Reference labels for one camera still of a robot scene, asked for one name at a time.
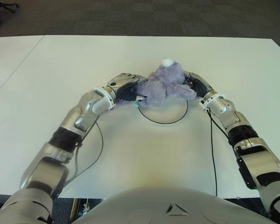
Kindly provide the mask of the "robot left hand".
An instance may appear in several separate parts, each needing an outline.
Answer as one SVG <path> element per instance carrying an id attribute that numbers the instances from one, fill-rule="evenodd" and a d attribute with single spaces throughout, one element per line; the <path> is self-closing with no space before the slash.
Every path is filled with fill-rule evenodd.
<path id="1" fill-rule="evenodd" d="M 143 101 L 146 96 L 136 93 L 137 85 L 143 84 L 148 79 L 131 73 L 121 73 L 111 79 L 107 86 L 115 95 L 115 99 L 124 101 Z"/>

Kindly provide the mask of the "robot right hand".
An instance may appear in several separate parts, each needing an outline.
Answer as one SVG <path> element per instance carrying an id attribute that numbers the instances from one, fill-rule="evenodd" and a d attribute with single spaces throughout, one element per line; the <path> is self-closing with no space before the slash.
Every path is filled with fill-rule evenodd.
<path id="1" fill-rule="evenodd" d="M 198 74 L 183 71 L 183 75 L 185 77 L 184 84 L 189 85 L 190 88 L 196 92 L 198 97 L 203 98 L 207 93 L 213 90 L 211 85 Z"/>

